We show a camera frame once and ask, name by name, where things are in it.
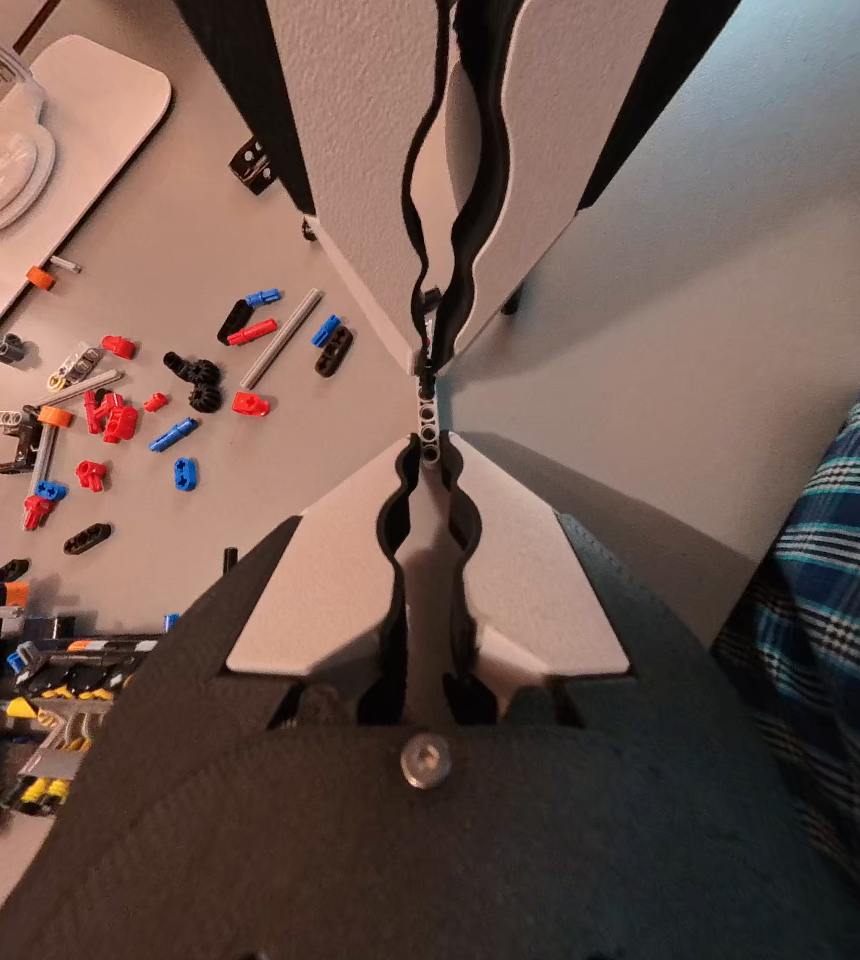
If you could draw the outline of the partly built lego model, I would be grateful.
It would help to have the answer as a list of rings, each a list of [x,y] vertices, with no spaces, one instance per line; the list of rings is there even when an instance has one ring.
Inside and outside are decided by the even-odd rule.
[[[160,634],[73,637],[72,616],[28,617],[28,585],[0,583],[0,828],[64,806],[112,705]]]

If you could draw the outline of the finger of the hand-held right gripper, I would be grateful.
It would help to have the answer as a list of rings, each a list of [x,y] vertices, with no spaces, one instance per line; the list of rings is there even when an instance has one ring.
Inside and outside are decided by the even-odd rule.
[[[425,348],[413,304],[428,262],[412,175],[442,102],[448,5],[267,8],[311,191],[309,223],[388,353],[413,375]]]
[[[471,85],[481,155],[432,364],[464,354],[575,218],[667,2],[511,2]]]

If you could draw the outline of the person in plaid shirt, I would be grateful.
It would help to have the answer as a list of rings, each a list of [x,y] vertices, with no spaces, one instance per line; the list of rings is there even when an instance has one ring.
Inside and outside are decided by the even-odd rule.
[[[711,650],[860,905],[860,395]]]

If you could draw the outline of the long black lego beam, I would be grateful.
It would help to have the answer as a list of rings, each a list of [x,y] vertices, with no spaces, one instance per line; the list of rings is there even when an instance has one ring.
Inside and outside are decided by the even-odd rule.
[[[438,286],[433,286],[421,292],[420,311],[423,319],[423,355],[420,367],[420,376],[425,379],[432,372],[434,348],[434,329],[436,311],[441,302],[442,294]]]

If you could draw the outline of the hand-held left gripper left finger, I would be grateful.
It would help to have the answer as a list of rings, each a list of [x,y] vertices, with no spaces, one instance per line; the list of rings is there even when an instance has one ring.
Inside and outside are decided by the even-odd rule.
[[[235,674],[336,686],[399,706],[408,672],[405,577],[416,435],[395,441],[299,516],[225,662]]]

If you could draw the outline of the grey thin lego liftarm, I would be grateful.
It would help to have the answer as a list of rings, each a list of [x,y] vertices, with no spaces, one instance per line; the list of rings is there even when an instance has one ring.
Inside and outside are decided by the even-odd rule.
[[[103,349],[89,342],[79,342],[54,371],[66,378],[67,386],[88,378],[100,364]]]

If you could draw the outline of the black lego bracket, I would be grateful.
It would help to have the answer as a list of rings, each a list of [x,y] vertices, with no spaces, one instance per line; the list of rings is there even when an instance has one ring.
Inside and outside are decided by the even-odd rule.
[[[21,410],[26,412],[26,419],[19,431],[12,435],[2,432],[4,436],[16,438],[17,446],[11,461],[0,462],[0,475],[31,473],[36,461],[42,428],[36,416],[38,409],[24,405]]]

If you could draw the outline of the white tray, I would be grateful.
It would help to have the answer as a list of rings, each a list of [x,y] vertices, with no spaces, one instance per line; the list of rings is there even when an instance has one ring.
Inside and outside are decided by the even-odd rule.
[[[0,320],[170,106],[161,72],[71,34],[32,63],[0,38]]]

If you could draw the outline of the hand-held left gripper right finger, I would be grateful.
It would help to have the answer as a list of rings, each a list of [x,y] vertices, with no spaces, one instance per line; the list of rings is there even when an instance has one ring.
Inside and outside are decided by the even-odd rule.
[[[521,690],[622,678],[630,659],[556,511],[456,433],[443,436],[457,678],[498,706]]]

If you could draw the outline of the black lego block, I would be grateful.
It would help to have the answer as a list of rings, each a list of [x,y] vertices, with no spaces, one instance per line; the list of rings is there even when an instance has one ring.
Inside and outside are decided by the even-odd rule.
[[[255,136],[236,151],[228,168],[254,196],[263,194],[277,180],[270,167],[267,151],[261,140]]]

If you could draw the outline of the long grey lego axle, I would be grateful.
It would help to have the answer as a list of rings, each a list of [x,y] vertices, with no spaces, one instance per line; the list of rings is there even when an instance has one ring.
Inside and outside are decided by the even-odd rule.
[[[323,296],[324,291],[316,288],[311,289],[308,294],[306,294],[303,301],[272,336],[269,345],[262,351],[240,381],[240,388],[243,391],[251,392],[254,390],[266,374],[268,368],[274,363],[285,346],[292,340],[292,337],[300,329],[304,321],[313,313],[316,306],[319,305]]]

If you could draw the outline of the long blue lego pin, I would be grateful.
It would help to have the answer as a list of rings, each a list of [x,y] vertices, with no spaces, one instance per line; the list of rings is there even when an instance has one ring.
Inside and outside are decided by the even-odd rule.
[[[148,450],[153,453],[163,453],[171,449],[176,443],[190,436],[199,427],[199,420],[195,417],[185,417],[177,424],[169,428],[164,434],[156,438],[148,445]]]

